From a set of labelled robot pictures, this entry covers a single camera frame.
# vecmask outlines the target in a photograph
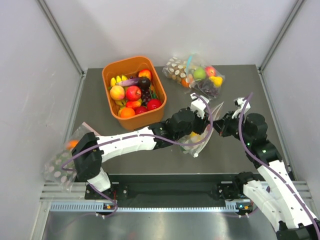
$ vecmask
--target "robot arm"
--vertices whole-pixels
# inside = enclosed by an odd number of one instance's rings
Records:
[[[222,119],[213,123],[214,129],[220,136],[234,136],[239,139],[239,118],[237,115],[239,112],[228,112]],[[239,195],[247,196],[257,205],[272,224],[278,240],[318,239],[311,219],[296,199],[297,196],[304,203],[288,176],[278,150],[267,140],[267,129],[268,125],[262,115],[248,114],[245,121],[242,122],[244,142],[253,155],[277,172],[286,183],[247,154],[248,159],[253,162],[257,171],[268,183],[274,197],[262,187],[260,181],[251,172],[242,172],[237,175],[233,181],[233,185],[237,189],[236,192]],[[319,228],[317,217],[307,206],[305,207]]]
[[[74,160],[78,180],[89,182],[103,193],[112,187],[108,174],[101,167],[101,164],[105,161],[123,154],[141,150],[156,150],[172,145],[172,143],[154,136],[177,141],[191,132],[202,134],[210,123],[203,100],[206,103],[209,100],[204,96],[201,96],[203,99],[201,100],[193,94],[191,98],[190,107],[182,108],[171,118],[151,124],[138,131],[114,136],[95,136],[93,132],[85,134],[72,150],[73,156],[89,147],[101,146]]]
[[[183,108],[171,118],[154,123],[141,130],[115,136],[98,137],[93,132],[87,133],[73,149],[73,156],[92,146],[99,144],[101,146],[74,160],[78,180],[89,182],[103,193],[112,188],[108,174],[101,167],[101,164],[108,159],[140,150],[156,150],[172,145],[170,142],[152,136],[177,141],[191,132],[202,134],[209,124],[209,116],[205,112],[206,106],[202,100],[194,96],[191,97],[193,102],[190,107]],[[202,98],[207,103],[209,102],[205,97]],[[213,122],[213,127],[220,136],[234,136],[239,139],[239,114],[245,101],[245,98],[236,99],[234,103],[238,109],[228,112],[222,119]],[[244,111],[247,112],[249,109],[250,105],[247,105]],[[267,140],[268,125],[265,118],[258,113],[250,113],[242,123],[242,129],[248,149],[279,173],[285,179],[286,184],[294,190],[294,195],[302,200],[288,176],[278,150]],[[251,172],[242,172],[234,179],[233,185],[237,189],[237,194],[247,196],[257,205],[270,221],[278,240],[317,239],[310,218],[287,186],[265,166],[257,163],[248,154],[247,157],[269,184],[274,197],[262,187],[260,181]],[[316,216],[308,208],[307,210],[320,226]]]

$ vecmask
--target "silver metal plate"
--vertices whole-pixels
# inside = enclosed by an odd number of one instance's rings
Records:
[[[53,202],[51,212],[113,212],[104,209],[104,202]],[[125,213],[236,213],[237,204],[226,202],[224,207],[119,207]]]

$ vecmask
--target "plastic bag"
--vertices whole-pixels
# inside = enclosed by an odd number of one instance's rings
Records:
[[[211,108],[211,114],[212,114],[211,116],[212,116],[213,121],[220,118],[223,105],[224,105],[224,103],[222,102],[219,105]],[[179,143],[192,144],[192,143],[197,143],[197,142],[201,141],[202,139],[205,138],[205,136],[207,134],[209,134],[209,137],[203,143],[200,143],[195,146],[182,146],[183,153],[185,153],[185,154],[189,153],[194,158],[198,157],[200,152],[205,148],[208,141],[210,140],[211,135],[214,132],[214,128],[212,128],[211,133],[209,131],[210,131],[210,125],[208,124],[208,126],[205,128],[204,132],[201,135],[192,132],[190,135],[184,136],[181,139],[179,139],[179,141],[178,141]]]
[[[162,69],[164,75],[177,81],[186,88],[198,89],[206,97],[216,98],[225,81],[213,66],[207,64],[198,54],[186,59],[172,57]]]
[[[83,122],[79,126],[70,139],[64,144],[63,149],[55,156],[53,156],[48,162],[44,165],[43,176],[47,181],[52,181],[61,187],[61,190],[64,192],[70,192],[71,187],[77,177],[75,171],[64,171],[61,170],[62,165],[72,157],[72,149],[77,145],[79,140],[87,133],[94,132],[96,136],[99,134],[94,131],[88,124]],[[70,162],[66,169],[75,169],[74,162]]]

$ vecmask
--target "red fruit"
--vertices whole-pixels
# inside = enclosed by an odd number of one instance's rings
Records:
[[[125,96],[129,101],[137,101],[139,98],[141,98],[141,90],[137,86],[130,86],[125,91]]]
[[[127,101],[125,106],[127,108],[131,108],[131,109],[135,110],[135,109],[137,109],[138,107],[141,106],[141,102],[139,102],[139,101]]]
[[[148,78],[150,81],[152,79],[152,73],[150,72],[149,69],[143,69],[139,72],[138,74],[138,77],[139,78],[142,78],[142,77],[145,77],[145,78]]]
[[[145,106],[140,106],[135,110],[135,114],[143,114],[145,112],[148,112],[148,109]]]
[[[151,99],[146,107],[148,108],[149,111],[153,109],[157,109],[162,105],[161,101],[159,99]]]

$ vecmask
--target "orange container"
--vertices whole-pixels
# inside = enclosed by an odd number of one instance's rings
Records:
[[[110,97],[108,87],[110,87],[111,78],[125,75],[128,79],[130,76],[137,75],[139,71],[149,69],[152,73],[151,83],[155,88],[156,95],[162,102],[159,108],[147,111],[132,117],[123,118],[118,116],[120,106]],[[105,93],[109,102],[111,114],[119,121],[122,127],[127,130],[135,130],[150,124],[160,122],[165,113],[165,105],[167,102],[167,95],[160,82],[158,74],[154,65],[149,58],[145,56],[135,56],[124,60],[116,61],[107,65],[102,71],[102,78],[104,82]]]

